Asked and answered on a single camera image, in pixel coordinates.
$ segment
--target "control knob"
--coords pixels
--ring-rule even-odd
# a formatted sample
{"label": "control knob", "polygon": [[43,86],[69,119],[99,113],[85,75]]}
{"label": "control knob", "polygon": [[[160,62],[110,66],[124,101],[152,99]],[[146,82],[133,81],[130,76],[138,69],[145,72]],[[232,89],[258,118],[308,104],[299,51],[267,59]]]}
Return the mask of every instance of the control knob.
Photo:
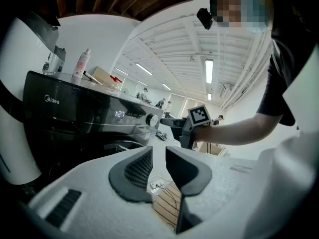
{"label": "control knob", "polygon": [[149,126],[155,126],[158,121],[159,121],[159,118],[156,114],[149,114],[146,117],[146,124]]}

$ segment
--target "background person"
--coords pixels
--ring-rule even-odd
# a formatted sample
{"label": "background person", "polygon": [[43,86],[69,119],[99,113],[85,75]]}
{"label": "background person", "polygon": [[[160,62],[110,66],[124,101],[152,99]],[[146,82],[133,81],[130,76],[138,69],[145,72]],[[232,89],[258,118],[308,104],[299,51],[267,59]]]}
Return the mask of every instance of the background person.
{"label": "background person", "polygon": [[162,109],[164,102],[166,101],[165,98],[163,98],[162,100],[160,100],[155,106]]}
{"label": "background person", "polygon": [[[288,126],[295,124],[283,93],[302,70],[316,44],[312,33],[316,28],[311,28],[311,18],[307,17],[307,10],[313,11],[314,8],[310,6],[311,3],[314,1],[210,0],[210,13],[217,24],[223,27],[246,27],[253,33],[270,30],[274,54],[270,59],[266,90],[256,114],[234,124],[199,126],[195,128],[195,141],[249,144],[267,137],[278,123]],[[206,11],[206,18],[203,18],[199,11],[197,16],[209,29],[212,20],[205,21],[210,17],[207,14]]]}
{"label": "background person", "polygon": [[149,98],[147,96],[145,96],[145,99],[143,100],[145,103],[148,103],[150,104],[151,103],[151,100],[149,100]]}
{"label": "background person", "polygon": [[171,110],[171,104],[170,104],[170,101],[168,101],[166,109],[165,109],[165,118],[169,117],[170,110]]}
{"label": "background person", "polygon": [[142,101],[146,100],[146,92],[148,92],[147,88],[144,88],[142,91],[138,92],[138,94],[136,95],[136,97]]}
{"label": "background person", "polygon": [[219,122],[221,120],[224,120],[224,116],[223,115],[219,115],[217,119],[214,119],[212,122],[213,122],[213,125],[219,125]]}

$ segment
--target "midea logo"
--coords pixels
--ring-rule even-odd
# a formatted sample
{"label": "midea logo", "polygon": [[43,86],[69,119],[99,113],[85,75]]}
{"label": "midea logo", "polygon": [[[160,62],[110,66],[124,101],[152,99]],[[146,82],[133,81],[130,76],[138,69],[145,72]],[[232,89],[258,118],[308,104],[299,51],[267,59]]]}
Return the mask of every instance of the midea logo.
{"label": "midea logo", "polygon": [[45,95],[45,96],[44,96],[44,100],[45,100],[46,102],[51,102],[51,103],[55,103],[55,104],[59,104],[59,103],[60,103],[59,100],[56,100],[56,99],[54,99],[54,98],[51,98],[49,95]]}

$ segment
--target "digital display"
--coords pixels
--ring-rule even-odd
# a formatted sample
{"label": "digital display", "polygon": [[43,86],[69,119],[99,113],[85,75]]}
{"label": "digital display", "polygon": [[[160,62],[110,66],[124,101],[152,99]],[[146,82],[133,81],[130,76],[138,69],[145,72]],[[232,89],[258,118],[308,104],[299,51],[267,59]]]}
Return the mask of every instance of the digital display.
{"label": "digital display", "polygon": [[119,118],[119,119],[122,119],[124,117],[124,115],[125,115],[125,112],[123,112],[123,111],[115,111],[114,112],[114,117]]}

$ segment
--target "man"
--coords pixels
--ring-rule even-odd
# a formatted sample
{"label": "man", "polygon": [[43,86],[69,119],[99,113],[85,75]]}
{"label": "man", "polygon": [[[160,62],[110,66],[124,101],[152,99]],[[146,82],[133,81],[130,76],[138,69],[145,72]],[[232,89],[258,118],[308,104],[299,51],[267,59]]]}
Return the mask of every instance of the man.
{"label": "man", "polygon": [[170,104],[170,101],[168,101],[166,109],[165,109],[165,118],[169,117],[170,110],[171,110],[171,104]]}
{"label": "man", "polygon": [[146,95],[145,95],[145,99],[144,99],[143,101],[144,101],[145,103],[148,103],[148,104],[151,103],[151,101],[149,100],[148,96],[146,96]]}
{"label": "man", "polygon": [[224,119],[223,115],[219,115],[217,119],[213,120],[213,125],[219,125],[219,122]]}
{"label": "man", "polygon": [[147,88],[144,88],[143,91],[139,92],[137,94],[138,96],[138,99],[142,100],[142,101],[145,101],[146,100],[146,92],[148,92],[148,89]]}
{"label": "man", "polygon": [[166,101],[166,99],[163,98],[162,100],[160,100],[160,101],[157,103],[156,107],[162,109],[162,107],[163,107],[165,101]]}
{"label": "man", "polygon": [[292,0],[210,0],[210,10],[212,18],[225,27],[244,26],[254,33],[271,30],[274,54],[256,114],[234,124],[197,127],[195,141],[243,145],[264,139],[278,123],[294,125],[295,119],[282,95],[307,62],[316,42]]}

